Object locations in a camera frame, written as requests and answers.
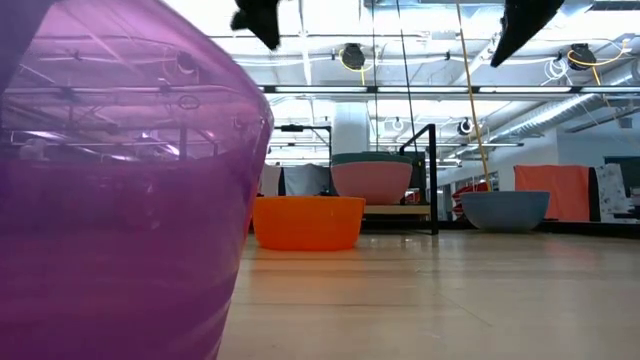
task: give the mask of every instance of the purple vase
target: purple vase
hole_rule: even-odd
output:
[[[215,359],[268,102],[160,1],[51,3],[0,4],[1,357]]]

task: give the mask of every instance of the gray bowl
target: gray bowl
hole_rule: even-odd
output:
[[[460,201],[478,229],[526,232],[544,220],[550,197],[546,191],[493,191],[461,194]]]

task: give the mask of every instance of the large bowl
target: large bowl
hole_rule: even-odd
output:
[[[346,153],[332,157],[331,176],[340,196],[363,198],[367,205],[393,205],[404,197],[411,158],[385,153]]]
[[[253,210],[253,229],[266,249],[351,249],[358,241],[364,205],[363,199],[348,197],[262,197]]]
[[[162,1],[0,1],[0,23],[4,126],[29,130],[0,151],[0,358],[215,359],[268,102]]]
[[[495,232],[526,232],[547,213],[546,191],[493,191],[460,196],[464,214],[478,229]]]

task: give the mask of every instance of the air duct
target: air duct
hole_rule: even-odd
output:
[[[638,58],[615,68],[604,75],[603,85],[639,85],[640,72]],[[530,134],[540,134],[566,121],[605,106],[600,94],[576,95],[561,102],[550,102],[509,122],[506,129],[498,129],[485,141],[497,142],[508,138],[522,138]]]

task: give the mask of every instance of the orange plastic tub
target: orange plastic tub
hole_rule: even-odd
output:
[[[358,241],[364,205],[364,199],[349,197],[260,197],[253,210],[253,229],[266,249],[351,249]]]

